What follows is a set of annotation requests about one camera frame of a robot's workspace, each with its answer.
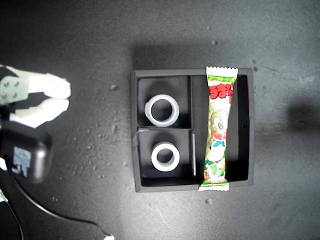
cartoon character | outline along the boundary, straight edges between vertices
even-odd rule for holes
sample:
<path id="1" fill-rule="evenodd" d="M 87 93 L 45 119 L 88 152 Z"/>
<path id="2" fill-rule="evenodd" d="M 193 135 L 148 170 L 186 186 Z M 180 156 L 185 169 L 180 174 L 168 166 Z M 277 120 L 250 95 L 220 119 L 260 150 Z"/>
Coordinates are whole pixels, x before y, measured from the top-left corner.
<path id="1" fill-rule="evenodd" d="M 222 145 L 226 146 L 227 129 L 228 129 L 228 117 L 229 114 L 226 111 L 215 111 L 212 113 L 210 122 L 213 137 L 213 147 Z"/>

candy wrapper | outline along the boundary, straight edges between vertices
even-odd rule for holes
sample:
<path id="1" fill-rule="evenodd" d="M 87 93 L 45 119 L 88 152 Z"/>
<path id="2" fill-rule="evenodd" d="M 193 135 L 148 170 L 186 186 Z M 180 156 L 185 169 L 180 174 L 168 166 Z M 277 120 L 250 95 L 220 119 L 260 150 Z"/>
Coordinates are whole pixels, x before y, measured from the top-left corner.
<path id="1" fill-rule="evenodd" d="M 210 90 L 208 138 L 205 150 L 204 181 L 199 191 L 228 191 L 226 180 L 226 138 L 228 117 L 237 68 L 207 67 L 206 79 Z"/>

black surface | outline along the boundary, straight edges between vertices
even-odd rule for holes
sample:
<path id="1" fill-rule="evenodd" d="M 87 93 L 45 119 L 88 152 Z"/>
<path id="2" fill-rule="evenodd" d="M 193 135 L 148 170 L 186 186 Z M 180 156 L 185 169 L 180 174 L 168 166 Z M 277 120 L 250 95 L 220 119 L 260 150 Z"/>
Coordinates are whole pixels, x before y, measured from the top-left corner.
<path id="1" fill-rule="evenodd" d="M 118 240 L 320 237 L 318 0 L 0 4 L 0 63 L 72 86 L 68 111 L 42 127 L 55 139 L 51 172 L 25 184 L 41 203 Z M 256 69 L 254 185 L 135 193 L 130 71 L 206 65 Z M 95 229 L 35 209 L 8 179 L 1 171 L 30 239 L 95 239 Z"/>
<path id="2" fill-rule="evenodd" d="M 253 84 L 252 69 L 240 68 L 233 84 L 226 143 L 226 179 L 231 187 L 253 184 Z M 182 111 L 172 126 L 152 126 L 145 116 L 146 102 L 158 94 L 169 94 L 181 105 Z M 208 128 L 204 126 L 208 125 L 208 99 L 209 88 L 204 68 L 132 72 L 131 131 L 136 192 L 198 190 L 204 180 L 208 138 Z M 180 152 L 181 161 L 175 170 L 161 172 L 152 165 L 152 149 L 159 142 L 170 142 Z"/>

dust speck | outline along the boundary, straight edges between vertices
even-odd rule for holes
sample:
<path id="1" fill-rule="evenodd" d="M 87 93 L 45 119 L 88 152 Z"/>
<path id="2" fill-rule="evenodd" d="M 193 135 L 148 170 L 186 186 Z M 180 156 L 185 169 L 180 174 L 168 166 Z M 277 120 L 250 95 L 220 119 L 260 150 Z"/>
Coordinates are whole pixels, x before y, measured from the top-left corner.
<path id="1" fill-rule="evenodd" d="M 115 90 L 117 90 L 117 89 L 118 89 L 118 86 L 117 86 L 117 85 L 112 84 L 112 85 L 111 85 L 111 87 L 110 87 L 110 89 L 111 89 L 112 91 L 115 91 Z"/>
<path id="2" fill-rule="evenodd" d="M 208 199 L 205 200 L 205 203 L 212 205 L 212 200 L 210 198 L 208 198 Z"/>
<path id="3" fill-rule="evenodd" d="M 214 45 L 214 46 L 215 46 L 215 45 L 218 45 L 218 41 L 215 40 L 215 39 L 212 39 L 211 44 Z"/>
<path id="4" fill-rule="evenodd" d="M 112 128 L 111 128 L 111 132 L 114 134 L 118 131 L 118 126 L 117 125 L 112 125 Z"/>

tape roll hole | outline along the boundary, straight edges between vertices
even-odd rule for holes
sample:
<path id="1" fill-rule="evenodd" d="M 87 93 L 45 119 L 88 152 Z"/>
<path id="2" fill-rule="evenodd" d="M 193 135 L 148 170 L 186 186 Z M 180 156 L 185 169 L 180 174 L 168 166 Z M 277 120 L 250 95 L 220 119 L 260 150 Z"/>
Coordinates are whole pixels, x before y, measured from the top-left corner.
<path id="1" fill-rule="evenodd" d="M 169 149 L 162 149 L 158 152 L 158 154 L 156 155 L 157 160 L 160 163 L 168 163 L 172 160 L 174 154 L 171 150 Z"/>
<path id="2" fill-rule="evenodd" d="M 170 102 L 165 99 L 159 99 L 151 108 L 151 114 L 157 121 L 165 121 L 170 118 L 173 112 Z"/>

